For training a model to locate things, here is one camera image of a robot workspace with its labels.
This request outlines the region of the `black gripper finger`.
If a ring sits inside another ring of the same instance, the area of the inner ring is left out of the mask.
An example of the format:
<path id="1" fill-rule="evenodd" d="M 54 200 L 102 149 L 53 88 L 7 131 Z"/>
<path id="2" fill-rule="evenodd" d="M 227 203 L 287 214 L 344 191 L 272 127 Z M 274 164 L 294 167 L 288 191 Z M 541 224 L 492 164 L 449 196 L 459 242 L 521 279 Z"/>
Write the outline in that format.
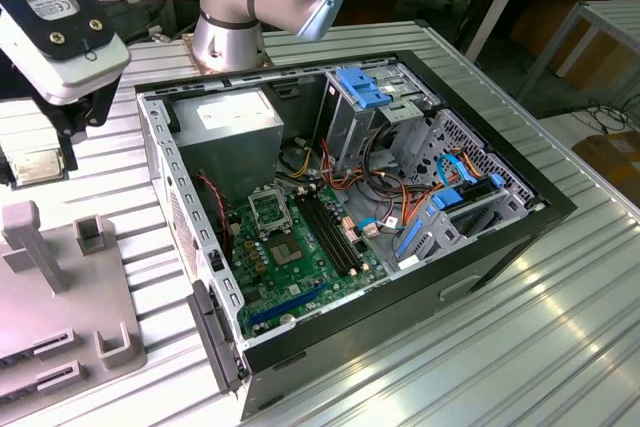
<path id="1" fill-rule="evenodd" d="M 0 184 L 10 189 L 15 189 L 17 186 L 10 161 L 2 148 L 0 148 Z"/>
<path id="2" fill-rule="evenodd" d="M 76 171 L 78 169 L 77 159 L 73 149 L 73 132 L 70 129 L 64 129 L 57 133 L 58 144 L 64 160 L 67 171 Z"/>

